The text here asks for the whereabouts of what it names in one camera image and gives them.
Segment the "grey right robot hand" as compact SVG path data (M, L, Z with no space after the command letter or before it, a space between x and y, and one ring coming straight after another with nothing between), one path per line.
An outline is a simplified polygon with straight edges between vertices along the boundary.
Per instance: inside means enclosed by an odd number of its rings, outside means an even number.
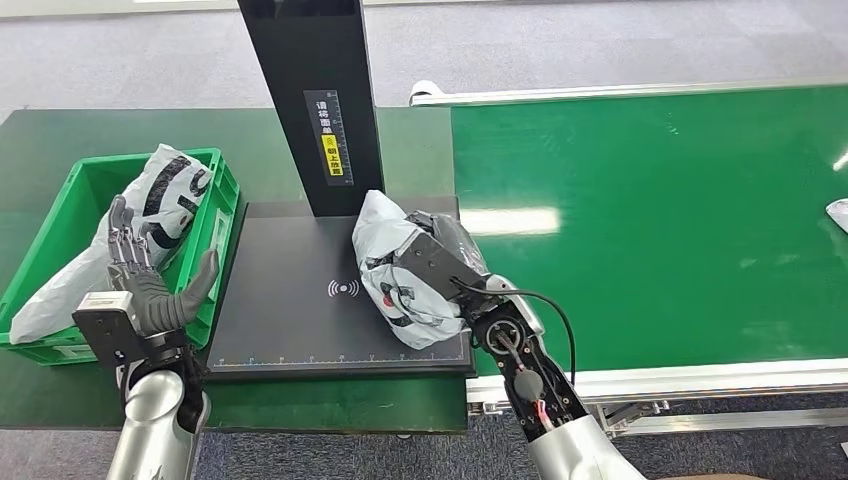
M430 234L477 274L489 274L479 246L457 219L442 213L416 210L408 214L406 220Z

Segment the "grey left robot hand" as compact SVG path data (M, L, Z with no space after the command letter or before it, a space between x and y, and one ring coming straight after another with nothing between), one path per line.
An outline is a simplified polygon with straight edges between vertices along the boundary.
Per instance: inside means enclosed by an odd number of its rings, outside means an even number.
M180 329L193 322L212 287L220 261L218 252L209 249L186 288L171 293L155 269L147 242L150 226L144 222L136 231L132 226L134 211L122 195L113 198L107 214L107 247L110 263L109 281L115 291L132 294L131 305L137 320L137 331L152 335Z

